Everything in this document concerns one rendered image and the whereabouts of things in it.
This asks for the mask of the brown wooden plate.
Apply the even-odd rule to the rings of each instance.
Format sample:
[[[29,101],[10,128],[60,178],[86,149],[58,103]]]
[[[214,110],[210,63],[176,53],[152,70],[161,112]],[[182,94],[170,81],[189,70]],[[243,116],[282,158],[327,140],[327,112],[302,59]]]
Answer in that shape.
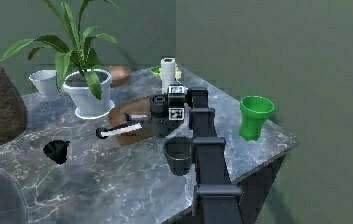
[[[109,111],[108,122],[112,127],[134,121],[139,115],[148,117],[150,115],[150,97],[142,97],[129,102],[121,103]],[[116,136],[121,145],[138,143],[153,137],[154,132],[143,126],[141,129],[119,134]]]

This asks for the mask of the green house plant white pot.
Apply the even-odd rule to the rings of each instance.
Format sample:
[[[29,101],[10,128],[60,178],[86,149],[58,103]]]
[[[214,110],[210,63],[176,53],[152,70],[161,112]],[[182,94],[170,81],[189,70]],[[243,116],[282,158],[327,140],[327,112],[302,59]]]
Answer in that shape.
[[[56,70],[56,89],[63,90],[74,102],[75,114],[81,119],[97,119],[109,113],[114,107],[110,98],[112,74],[101,65],[96,49],[92,46],[96,39],[117,44],[117,39],[107,33],[92,34],[98,26],[81,29],[85,9],[93,0],[81,0],[81,6],[74,18],[70,5],[62,1],[58,9],[51,0],[42,0],[54,13],[68,36],[66,43],[56,34],[18,40],[3,54],[1,60],[8,59],[33,42],[42,46],[34,47],[28,53],[32,59],[40,49],[56,51],[54,65]]]

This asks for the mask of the grey rounded object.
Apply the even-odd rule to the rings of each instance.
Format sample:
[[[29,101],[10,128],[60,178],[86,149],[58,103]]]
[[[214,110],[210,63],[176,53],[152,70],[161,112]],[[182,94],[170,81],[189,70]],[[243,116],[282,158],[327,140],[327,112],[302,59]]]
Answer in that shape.
[[[27,224],[24,196],[17,180],[0,168],[0,224]]]

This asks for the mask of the dark grey cup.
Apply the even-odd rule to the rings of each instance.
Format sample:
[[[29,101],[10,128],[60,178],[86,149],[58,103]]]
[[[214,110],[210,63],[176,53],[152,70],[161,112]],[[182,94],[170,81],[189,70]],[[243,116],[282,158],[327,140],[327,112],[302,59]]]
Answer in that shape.
[[[192,164],[191,140],[188,137],[176,136],[165,141],[164,156],[170,171],[176,176],[183,176],[190,170]]]

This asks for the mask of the small black cup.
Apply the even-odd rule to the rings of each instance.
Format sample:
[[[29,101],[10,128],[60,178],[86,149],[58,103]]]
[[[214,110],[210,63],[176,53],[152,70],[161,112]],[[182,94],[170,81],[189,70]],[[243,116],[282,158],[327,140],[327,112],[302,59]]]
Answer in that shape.
[[[52,140],[43,147],[44,154],[57,164],[67,161],[69,141]]]

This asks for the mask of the brown wooden bowl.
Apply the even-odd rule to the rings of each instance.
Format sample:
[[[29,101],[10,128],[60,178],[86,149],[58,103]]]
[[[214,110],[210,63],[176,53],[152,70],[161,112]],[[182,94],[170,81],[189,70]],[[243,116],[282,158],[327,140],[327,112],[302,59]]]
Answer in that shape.
[[[127,66],[109,66],[108,71],[112,76],[112,83],[110,84],[111,87],[124,85],[131,76],[131,70]]]

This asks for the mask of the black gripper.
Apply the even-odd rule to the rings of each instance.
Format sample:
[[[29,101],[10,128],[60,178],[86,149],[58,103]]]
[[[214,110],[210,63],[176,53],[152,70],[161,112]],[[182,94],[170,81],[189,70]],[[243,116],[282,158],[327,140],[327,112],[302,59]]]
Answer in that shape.
[[[152,133],[158,137],[165,138],[175,129],[181,122],[178,120],[169,119],[168,98],[166,94],[153,95],[150,100],[151,125]],[[125,113],[126,121],[145,121],[149,120],[150,116],[146,114],[128,114]],[[111,129],[97,128],[96,136],[99,139],[106,139],[111,136],[116,136],[131,131],[136,131],[142,128],[141,123],[123,124]]]

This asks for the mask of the white empty pot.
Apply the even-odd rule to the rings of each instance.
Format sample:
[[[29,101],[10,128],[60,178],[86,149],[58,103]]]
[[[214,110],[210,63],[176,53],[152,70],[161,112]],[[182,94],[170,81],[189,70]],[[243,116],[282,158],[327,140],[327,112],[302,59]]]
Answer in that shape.
[[[61,97],[61,93],[56,86],[55,70],[36,71],[29,76],[29,80],[46,100],[55,101]]]

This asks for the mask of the green and yellow food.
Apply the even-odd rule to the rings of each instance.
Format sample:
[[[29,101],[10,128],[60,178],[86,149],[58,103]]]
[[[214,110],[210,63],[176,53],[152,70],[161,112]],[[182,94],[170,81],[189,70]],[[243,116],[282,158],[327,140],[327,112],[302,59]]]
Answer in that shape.
[[[157,67],[153,67],[151,69],[151,72],[153,75],[160,77],[161,76],[161,67],[157,66]],[[179,70],[178,66],[175,66],[175,78],[177,80],[180,80],[182,77],[182,72]]]

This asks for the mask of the grey marble table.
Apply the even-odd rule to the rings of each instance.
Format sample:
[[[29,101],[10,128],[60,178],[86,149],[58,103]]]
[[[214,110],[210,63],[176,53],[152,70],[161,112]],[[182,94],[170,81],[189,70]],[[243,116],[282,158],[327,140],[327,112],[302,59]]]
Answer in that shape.
[[[268,165],[297,143],[294,135],[270,120],[258,141],[243,140],[238,135],[238,100],[179,68],[185,86],[209,91],[217,134],[226,139],[225,159],[232,183],[258,170],[271,172]],[[161,92],[160,88],[161,80],[150,69],[133,72],[125,85],[111,89],[114,109]],[[101,140],[95,131],[110,127],[108,116],[79,119],[68,95],[53,102],[39,93],[22,98],[28,108],[28,126],[16,139],[0,145],[0,167],[20,184],[28,204],[28,224],[161,224],[190,210],[194,170],[185,176],[171,173],[162,150],[164,139],[152,137],[124,146],[123,137],[134,136]],[[63,165],[42,150],[55,139],[70,141],[69,158]]]

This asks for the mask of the white paper towel roll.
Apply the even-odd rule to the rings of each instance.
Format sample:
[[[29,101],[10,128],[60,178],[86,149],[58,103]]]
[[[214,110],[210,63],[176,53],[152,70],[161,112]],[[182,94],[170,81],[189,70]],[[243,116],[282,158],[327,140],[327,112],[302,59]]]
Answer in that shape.
[[[160,77],[163,93],[166,93],[168,87],[175,81],[175,64],[174,58],[163,58],[161,60]]]

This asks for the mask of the green cup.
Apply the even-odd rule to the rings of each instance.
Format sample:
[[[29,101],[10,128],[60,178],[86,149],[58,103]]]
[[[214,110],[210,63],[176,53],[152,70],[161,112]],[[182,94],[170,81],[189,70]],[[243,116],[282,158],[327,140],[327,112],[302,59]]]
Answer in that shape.
[[[272,101],[261,96],[245,96],[240,100],[242,122],[239,135],[246,141],[257,141],[262,127],[275,110]]]

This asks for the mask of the brown rock shaped object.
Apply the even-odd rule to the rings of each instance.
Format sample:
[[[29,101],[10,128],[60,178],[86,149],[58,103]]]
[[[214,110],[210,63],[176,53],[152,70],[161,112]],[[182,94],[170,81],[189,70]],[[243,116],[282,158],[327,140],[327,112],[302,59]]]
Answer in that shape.
[[[14,140],[26,130],[27,115],[21,95],[0,67],[0,145]]]

